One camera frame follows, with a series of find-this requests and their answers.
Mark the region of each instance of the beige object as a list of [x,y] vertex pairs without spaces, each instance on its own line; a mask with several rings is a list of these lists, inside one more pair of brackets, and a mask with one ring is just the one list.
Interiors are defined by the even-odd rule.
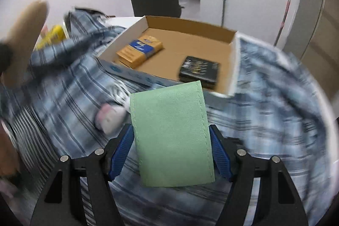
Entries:
[[6,87],[15,88],[21,85],[47,15],[47,2],[34,1],[21,13],[10,29],[5,41],[13,51],[13,58],[10,67],[3,72],[3,82]]

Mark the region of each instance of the cardboard box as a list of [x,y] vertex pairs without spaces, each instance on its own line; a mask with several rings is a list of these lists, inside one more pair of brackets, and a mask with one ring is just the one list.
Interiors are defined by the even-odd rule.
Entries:
[[[164,46],[136,69],[119,62],[116,52],[142,35],[159,39]],[[179,82],[179,70],[186,56],[220,64],[214,91],[204,91],[205,101],[218,108],[221,98],[234,94],[238,76],[240,45],[235,31],[218,26],[170,17],[142,17],[121,33],[98,55],[102,67],[115,75],[152,86],[171,86]]]

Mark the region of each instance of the green card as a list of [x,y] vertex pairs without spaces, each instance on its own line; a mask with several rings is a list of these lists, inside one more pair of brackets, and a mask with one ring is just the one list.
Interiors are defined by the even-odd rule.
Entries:
[[214,181],[200,81],[132,94],[131,116],[144,185],[178,187]]

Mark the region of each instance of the plaid shirt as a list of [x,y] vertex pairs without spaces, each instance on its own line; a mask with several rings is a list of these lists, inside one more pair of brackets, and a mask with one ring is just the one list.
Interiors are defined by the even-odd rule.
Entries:
[[[1,114],[13,131],[11,139],[28,170],[20,197],[27,217],[53,164],[64,154],[86,156],[118,133],[106,136],[94,126],[100,106],[113,102],[111,88],[122,80],[130,91],[149,89],[106,72],[95,54],[124,29],[105,27],[101,15],[75,10],[69,14],[72,38],[34,52],[25,85],[8,91],[1,87]],[[278,155],[285,163],[304,203],[309,224],[315,225],[332,196],[326,151],[326,129],[321,119],[312,78],[294,57],[285,68],[276,53],[241,40],[240,72],[234,97],[221,110],[206,102],[209,123],[224,136],[240,138],[254,157]],[[140,181],[135,145],[121,175],[110,183],[126,225],[214,225],[231,184],[215,171],[206,185],[149,188]],[[95,224],[81,179],[88,223]],[[250,225],[259,191],[255,179],[246,217]]]

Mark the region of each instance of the black card box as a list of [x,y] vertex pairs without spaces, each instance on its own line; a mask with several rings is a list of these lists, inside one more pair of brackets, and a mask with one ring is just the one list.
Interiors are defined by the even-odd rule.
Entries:
[[213,89],[218,77],[219,63],[187,56],[180,67],[179,79],[183,83],[199,80],[201,86]]

